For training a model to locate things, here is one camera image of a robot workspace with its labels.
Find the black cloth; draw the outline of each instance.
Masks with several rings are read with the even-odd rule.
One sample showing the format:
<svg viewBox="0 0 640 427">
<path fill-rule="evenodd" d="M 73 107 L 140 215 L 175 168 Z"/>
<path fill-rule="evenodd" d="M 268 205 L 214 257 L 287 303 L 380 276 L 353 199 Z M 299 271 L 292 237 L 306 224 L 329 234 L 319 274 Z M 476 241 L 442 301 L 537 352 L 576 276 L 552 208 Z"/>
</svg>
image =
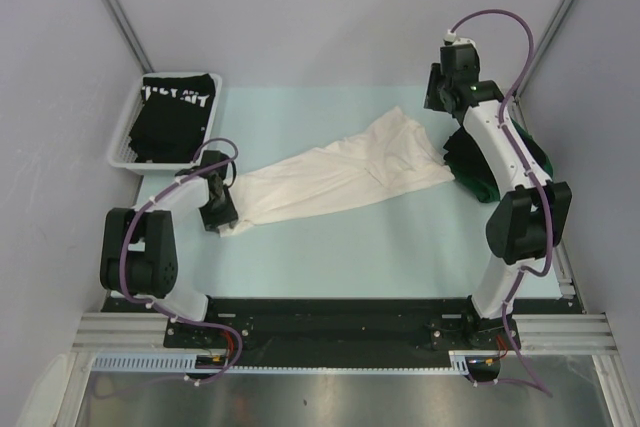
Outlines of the black cloth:
<svg viewBox="0 0 640 427">
<path fill-rule="evenodd" d="M 550 177 L 553 177 L 553 167 L 547 154 L 526 130 L 516 122 L 513 125 L 531 156 Z M 444 148 L 447 150 L 444 161 L 458 182 L 469 189 L 480 202 L 488 203 L 500 200 L 498 183 L 489 164 L 487 164 L 478 144 L 463 127 L 460 127 L 449 137 Z"/>
<path fill-rule="evenodd" d="M 204 141 L 215 95 L 208 74 L 145 77 L 143 107 L 129 134 L 136 162 L 190 162 Z"/>
</svg>

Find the light blue tabletop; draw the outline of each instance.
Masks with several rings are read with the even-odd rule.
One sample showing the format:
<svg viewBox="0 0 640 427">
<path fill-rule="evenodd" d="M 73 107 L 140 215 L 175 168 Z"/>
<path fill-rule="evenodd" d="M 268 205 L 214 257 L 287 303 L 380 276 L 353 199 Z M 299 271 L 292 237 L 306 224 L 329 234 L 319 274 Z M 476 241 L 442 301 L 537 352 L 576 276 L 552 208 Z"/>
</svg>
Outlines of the light blue tabletop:
<svg viewBox="0 0 640 427">
<path fill-rule="evenodd" d="M 236 142 L 239 172 L 250 172 L 359 133 L 399 105 L 441 149 L 456 124 L 424 110 L 424 94 L 424 87 L 223 89 L 213 136 Z M 171 181 L 166 174 L 145 176 L 140 198 Z M 466 297 L 489 260 L 484 226 L 495 207 L 448 182 L 227 238 L 205 232 L 194 211 L 175 228 L 180 275 L 215 297 Z M 528 276 L 518 296 L 560 295 L 551 273 Z"/>
</svg>

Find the white plastic bin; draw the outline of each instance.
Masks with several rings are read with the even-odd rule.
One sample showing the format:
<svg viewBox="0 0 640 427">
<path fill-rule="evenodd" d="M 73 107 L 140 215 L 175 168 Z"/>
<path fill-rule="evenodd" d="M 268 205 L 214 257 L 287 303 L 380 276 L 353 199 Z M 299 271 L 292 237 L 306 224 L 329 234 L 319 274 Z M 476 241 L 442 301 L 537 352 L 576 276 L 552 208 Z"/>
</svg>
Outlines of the white plastic bin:
<svg viewBox="0 0 640 427">
<path fill-rule="evenodd" d="M 142 97 L 140 96 L 140 90 L 142 89 L 142 80 L 144 77 L 193 77 L 197 75 L 209 74 L 213 79 L 216 86 L 216 96 L 213 99 L 211 105 L 211 114 L 209 115 L 209 121 L 207 122 L 207 128 L 204 134 L 204 140 L 211 138 L 211 129 L 213 127 L 213 120 L 216 115 L 216 109 L 218 108 L 218 99 L 220 98 L 220 91 L 222 88 L 222 78 L 217 74 L 210 72 L 159 72 L 154 74 L 146 74 L 141 77 L 131 87 L 131 91 L 127 97 L 124 109 L 118 119 L 116 130 L 109 144 L 107 151 L 107 160 L 113 167 L 119 169 L 128 169 L 140 175 L 145 175 L 149 172 L 177 172 L 181 169 L 186 169 L 194 164 L 156 164 L 156 163 L 136 163 L 137 154 L 129 147 L 129 133 L 133 127 L 134 122 L 138 118 L 140 111 L 142 110 Z M 196 160 L 200 162 L 202 153 Z"/>
</svg>

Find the white wall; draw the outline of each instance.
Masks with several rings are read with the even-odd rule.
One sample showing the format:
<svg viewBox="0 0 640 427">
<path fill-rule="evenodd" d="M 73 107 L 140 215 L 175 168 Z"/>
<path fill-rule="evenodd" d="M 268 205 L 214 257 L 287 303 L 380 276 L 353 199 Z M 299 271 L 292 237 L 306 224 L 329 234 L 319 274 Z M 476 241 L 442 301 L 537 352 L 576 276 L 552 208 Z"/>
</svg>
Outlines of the white wall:
<svg viewBox="0 0 640 427">
<path fill-rule="evenodd" d="M 606 311 L 640 393 L 640 11 L 579 0 L 525 91 L 525 116 L 572 187 L 566 242 L 592 312 Z"/>
<path fill-rule="evenodd" d="M 513 9 L 540 36 L 560 0 L 121 1 L 158 71 L 218 72 L 226 85 L 419 85 L 459 18 Z M 526 54 L 520 27 L 478 19 L 466 32 L 484 75 L 514 80 Z"/>
<path fill-rule="evenodd" d="M 0 425 L 100 301 L 104 216 L 136 179 L 104 157 L 139 75 L 100 0 L 0 0 Z"/>
</svg>

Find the dark green cloth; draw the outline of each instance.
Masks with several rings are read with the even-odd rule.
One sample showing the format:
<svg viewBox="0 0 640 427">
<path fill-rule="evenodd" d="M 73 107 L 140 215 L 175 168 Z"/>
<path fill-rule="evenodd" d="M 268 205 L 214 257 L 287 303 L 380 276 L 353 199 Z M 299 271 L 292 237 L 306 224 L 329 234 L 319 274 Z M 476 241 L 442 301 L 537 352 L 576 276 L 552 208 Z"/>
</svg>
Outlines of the dark green cloth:
<svg viewBox="0 0 640 427">
<path fill-rule="evenodd" d="M 516 122 L 513 125 L 538 165 L 550 177 L 553 177 L 553 167 L 547 154 L 526 130 Z M 480 202 L 488 203 L 500 200 L 498 184 L 491 173 L 489 164 L 487 164 L 476 142 L 463 127 L 460 127 L 449 137 L 444 148 L 447 151 L 444 155 L 444 161 L 458 182 L 469 189 Z"/>
</svg>

